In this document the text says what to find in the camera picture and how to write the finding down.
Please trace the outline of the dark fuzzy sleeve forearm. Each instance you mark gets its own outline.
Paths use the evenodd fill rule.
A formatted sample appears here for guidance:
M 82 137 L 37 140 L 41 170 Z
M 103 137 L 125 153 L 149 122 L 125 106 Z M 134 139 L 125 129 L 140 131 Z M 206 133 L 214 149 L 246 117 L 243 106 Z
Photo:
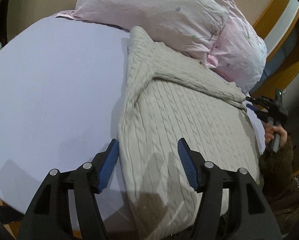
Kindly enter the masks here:
M 293 145 L 290 138 L 277 152 L 265 150 L 259 159 L 264 179 L 262 193 L 277 220 L 281 234 L 299 230 L 299 186 L 293 176 Z

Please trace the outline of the person's right hand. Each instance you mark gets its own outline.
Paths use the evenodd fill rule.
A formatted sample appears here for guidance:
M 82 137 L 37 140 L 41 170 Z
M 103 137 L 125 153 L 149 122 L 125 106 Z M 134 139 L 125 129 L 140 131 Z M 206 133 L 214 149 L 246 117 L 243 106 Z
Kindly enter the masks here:
M 274 139 L 274 133 L 278 133 L 280 135 L 280 147 L 284 146 L 287 142 L 288 133 L 281 126 L 271 126 L 269 123 L 265 125 L 265 143 L 269 143 Z

